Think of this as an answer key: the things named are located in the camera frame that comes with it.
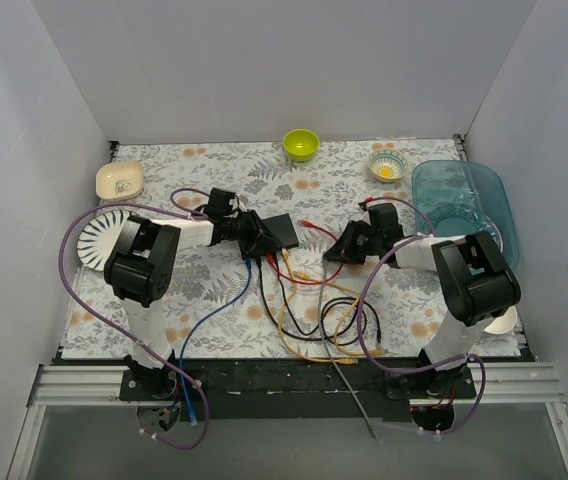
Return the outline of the dark grey network switch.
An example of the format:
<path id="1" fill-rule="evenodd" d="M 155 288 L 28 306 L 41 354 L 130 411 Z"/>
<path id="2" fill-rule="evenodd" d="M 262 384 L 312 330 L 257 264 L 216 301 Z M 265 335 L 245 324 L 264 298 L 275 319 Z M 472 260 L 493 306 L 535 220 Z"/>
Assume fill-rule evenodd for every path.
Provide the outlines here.
<path id="1" fill-rule="evenodd" d="M 297 248 L 299 246 L 298 236 L 289 214 L 281 214 L 262 220 L 280 241 L 280 244 L 277 245 L 277 251 L 270 254 L 278 253 L 282 249 Z"/>

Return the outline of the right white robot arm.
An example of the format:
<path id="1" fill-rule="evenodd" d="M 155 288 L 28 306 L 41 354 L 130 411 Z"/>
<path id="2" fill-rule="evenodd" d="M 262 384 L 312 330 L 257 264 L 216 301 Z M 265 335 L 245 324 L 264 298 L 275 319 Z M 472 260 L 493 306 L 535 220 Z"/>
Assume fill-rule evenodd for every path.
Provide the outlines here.
<path id="1" fill-rule="evenodd" d="M 376 367 L 391 375 L 416 375 L 417 387 L 424 395 L 439 397 L 450 389 L 452 374 L 467 363 L 471 348 L 487 326 L 520 301 L 520 285 L 490 233 L 407 236 L 393 204 L 369 206 L 369 202 L 360 203 L 363 216 L 347 223 L 323 254 L 323 261 L 362 265 L 376 256 L 379 262 L 361 291 L 362 297 L 385 265 L 437 274 L 447 312 L 438 332 L 420 350 L 418 367 L 383 365 L 366 347 L 361 325 L 357 334 L 364 355 Z"/>

